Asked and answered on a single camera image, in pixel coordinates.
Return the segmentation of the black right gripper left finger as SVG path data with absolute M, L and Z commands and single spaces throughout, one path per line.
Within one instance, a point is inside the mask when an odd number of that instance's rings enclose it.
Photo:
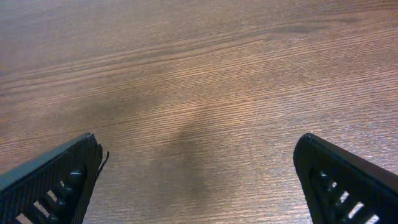
M 1 174 L 1 223 L 82 223 L 108 159 L 85 133 Z

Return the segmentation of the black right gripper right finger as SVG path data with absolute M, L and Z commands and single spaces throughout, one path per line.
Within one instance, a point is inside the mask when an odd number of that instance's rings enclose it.
M 311 133 L 293 160 L 314 223 L 397 223 L 397 175 Z

